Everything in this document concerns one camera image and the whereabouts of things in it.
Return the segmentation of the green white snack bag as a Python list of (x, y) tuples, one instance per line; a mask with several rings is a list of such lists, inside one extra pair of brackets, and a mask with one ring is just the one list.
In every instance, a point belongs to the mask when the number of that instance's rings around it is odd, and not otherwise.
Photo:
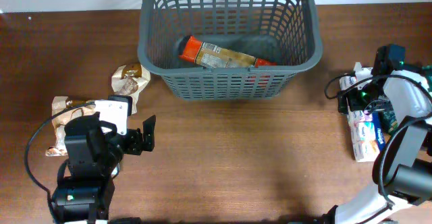
[(424, 117), (431, 112), (431, 101), (413, 83), (401, 78), (384, 78), (377, 81), (383, 96), (390, 102), (390, 109), (381, 115), (381, 123), (389, 135), (406, 116)]

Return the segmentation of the orange tan cracker package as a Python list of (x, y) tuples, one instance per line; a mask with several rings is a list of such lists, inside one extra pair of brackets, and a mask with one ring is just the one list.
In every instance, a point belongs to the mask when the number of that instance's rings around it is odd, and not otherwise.
[(185, 36), (180, 41), (178, 57), (182, 61), (187, 61), (206, 68), (257, 68), (277, 65), (265, 59), (225, 49), (212, 43), (203, 42), (192, 35)]

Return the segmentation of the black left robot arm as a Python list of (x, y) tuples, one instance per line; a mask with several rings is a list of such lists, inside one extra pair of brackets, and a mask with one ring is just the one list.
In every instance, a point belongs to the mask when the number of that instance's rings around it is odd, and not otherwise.
[(124, 155), (141, 155), (155, 147), (156, 116), (142, 122), (142, 129), (117, 132), (114, 123), (94, 113), (65, 126), (68, 159), (57, 174), (52, 196), (53, 212), (60, 223), (96, 223), (109, 219), (115, 186), (111, 175)]

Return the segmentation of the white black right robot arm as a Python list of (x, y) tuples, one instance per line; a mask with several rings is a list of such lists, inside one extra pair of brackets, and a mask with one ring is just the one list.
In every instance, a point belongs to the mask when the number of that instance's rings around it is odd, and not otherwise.
[(377, 49), (372, 68), (357, 63), (335, 77), (338, 111), (348, 116), (357, 159), (374, 157), (372, 182), (317, 223), (390, 223), (394, 213), (431, 201), (431, 66), (410, 65), (406, 49)]

